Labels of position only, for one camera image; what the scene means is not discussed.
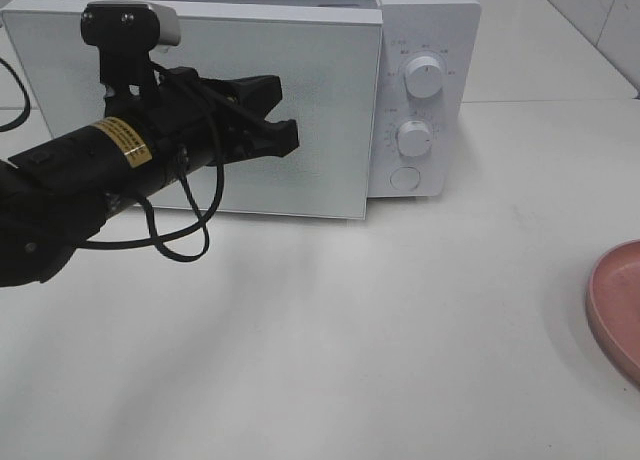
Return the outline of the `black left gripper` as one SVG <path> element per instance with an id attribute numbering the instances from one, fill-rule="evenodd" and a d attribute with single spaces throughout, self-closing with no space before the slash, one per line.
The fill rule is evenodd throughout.
<path id="1" fill-rule="evenodd" d="M 97 129 L 158 190 L 203 167 L 222 168 L 299 147 L 295 120 L 270 123 L 282 100 L 280 78 L 203 78 L 190 67 L 167 69 L 149 49 L 100 46 L 100 81 L 107 90 Z"/>

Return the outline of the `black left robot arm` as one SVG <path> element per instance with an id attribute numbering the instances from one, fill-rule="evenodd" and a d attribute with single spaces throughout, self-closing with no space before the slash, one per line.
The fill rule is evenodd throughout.
<path id="1" fill-rule="evenodd" d="M 281 101 L 275 75 L 231 80 L 168 69 L 147 48 L 99 47 L 105 115 L 18 153 L 1 165 L 1 283 L 43 283 L 79 249 L 145 247 L 180 262 L 172 241 L 206 232 L 228 164 L 284 157 L 299 145 L 292 120 L 270 122 Z M 188 176 L 216 170 L 213 199 L 191 204 L 193 224 L 160 233 L 151 197 Z"/>

